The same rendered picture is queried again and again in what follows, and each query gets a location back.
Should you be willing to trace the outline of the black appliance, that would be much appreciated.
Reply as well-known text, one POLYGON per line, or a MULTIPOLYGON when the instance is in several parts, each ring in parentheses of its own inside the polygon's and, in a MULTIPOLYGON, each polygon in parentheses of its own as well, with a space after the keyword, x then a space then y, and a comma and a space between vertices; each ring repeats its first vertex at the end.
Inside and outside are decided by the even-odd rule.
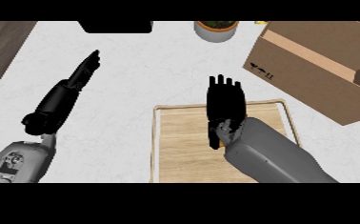
POLYGON ((152 21, 80 21, 87 33, 149 33, 152 21))

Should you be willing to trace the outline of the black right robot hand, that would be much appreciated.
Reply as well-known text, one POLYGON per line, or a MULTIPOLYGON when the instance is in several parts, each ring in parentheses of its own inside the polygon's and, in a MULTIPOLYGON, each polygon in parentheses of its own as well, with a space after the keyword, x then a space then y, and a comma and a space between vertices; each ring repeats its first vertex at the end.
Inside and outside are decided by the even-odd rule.
POLYGON ((247 118, 247 100, 241 83, 224 78, 222 74, 210 77, 207 118, 210 147, 217 150, 224 142, 217 136, 219 125, 229 121, 229 132, 235 133, 247 118))

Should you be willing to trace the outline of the light wooden tray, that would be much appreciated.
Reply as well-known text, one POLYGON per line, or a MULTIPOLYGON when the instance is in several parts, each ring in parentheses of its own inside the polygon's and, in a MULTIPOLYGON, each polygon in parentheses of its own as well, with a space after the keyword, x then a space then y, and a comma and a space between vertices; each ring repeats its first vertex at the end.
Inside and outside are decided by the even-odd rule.
POLYGON ((204 104, 157 106, 152 118, 151 183, 255 183, 208 145, 204 104))

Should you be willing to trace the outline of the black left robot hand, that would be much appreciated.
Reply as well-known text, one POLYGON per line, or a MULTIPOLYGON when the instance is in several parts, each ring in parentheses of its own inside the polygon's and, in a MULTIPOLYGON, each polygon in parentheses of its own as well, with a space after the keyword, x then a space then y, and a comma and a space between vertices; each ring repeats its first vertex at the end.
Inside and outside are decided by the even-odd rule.
POLYGON ((75 68, 71 77, 61 80, 50 89, 36 111, 24 116, 21 123, 28 134, 42 135, 58 132, 74 109, 80 92, 99 66, 101 52, 93 51, 75 68))

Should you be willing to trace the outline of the grey potted plant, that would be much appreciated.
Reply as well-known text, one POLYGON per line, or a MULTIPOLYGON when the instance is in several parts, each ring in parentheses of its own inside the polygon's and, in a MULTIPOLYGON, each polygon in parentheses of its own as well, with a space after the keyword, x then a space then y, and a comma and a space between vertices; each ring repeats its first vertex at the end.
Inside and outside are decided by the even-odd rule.
POLYGON ((198 35, 198 37, 202 40, 205 40, 211 43, 222 43, 232 38, 232 36, 236 32, 238 24, 239 24, 239 22, 235 21, 233 24, 227 28, 216 29, 216 28, 208 27, 199 21, 195 21, 195 34, 198 35))

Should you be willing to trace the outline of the dark wooden panel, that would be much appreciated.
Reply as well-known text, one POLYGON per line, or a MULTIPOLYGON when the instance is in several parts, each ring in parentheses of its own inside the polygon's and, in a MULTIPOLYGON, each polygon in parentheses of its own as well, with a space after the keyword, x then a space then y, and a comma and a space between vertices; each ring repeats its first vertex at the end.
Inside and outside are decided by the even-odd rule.
POLYGON ((0 21, 0 78, 36 25, 36 21, 0 21))

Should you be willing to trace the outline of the brown cardboard box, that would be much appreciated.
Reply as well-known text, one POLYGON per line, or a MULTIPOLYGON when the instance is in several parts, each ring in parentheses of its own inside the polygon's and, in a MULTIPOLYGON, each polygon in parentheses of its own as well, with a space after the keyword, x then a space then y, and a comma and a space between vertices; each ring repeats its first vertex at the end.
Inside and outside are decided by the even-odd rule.
POLYGON ((360 121, 360 21, 272 21, 244 69, 341 125, 360 121))

